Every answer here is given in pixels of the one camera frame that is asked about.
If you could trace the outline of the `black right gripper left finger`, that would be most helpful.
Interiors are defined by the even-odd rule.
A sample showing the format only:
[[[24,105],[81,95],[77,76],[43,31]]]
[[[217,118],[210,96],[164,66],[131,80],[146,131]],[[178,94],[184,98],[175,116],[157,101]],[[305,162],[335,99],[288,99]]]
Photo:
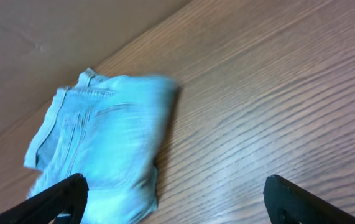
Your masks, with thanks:
[[[0,214],[3,224],[80,224],[88,200],[88,184],[73,174],[34,197]]]

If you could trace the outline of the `light blue denim shorts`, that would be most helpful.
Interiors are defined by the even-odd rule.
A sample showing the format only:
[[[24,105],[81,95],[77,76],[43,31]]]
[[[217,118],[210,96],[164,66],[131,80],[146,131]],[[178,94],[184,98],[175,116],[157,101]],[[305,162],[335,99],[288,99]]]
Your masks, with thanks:
[[[40,171],[28,195],[80,173],[89,188],[83,223],[141,221],[157,209],[154,161],[176,92],[171,78],[92,69],[59,88],[25,154],[25,167]]]

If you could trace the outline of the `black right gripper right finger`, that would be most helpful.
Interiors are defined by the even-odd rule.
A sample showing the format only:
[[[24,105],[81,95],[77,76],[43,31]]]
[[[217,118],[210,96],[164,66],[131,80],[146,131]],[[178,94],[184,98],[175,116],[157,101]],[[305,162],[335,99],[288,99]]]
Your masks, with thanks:
[[[355,217],[279,175],[266,178],[264,203],[272,224],[355,224]]]

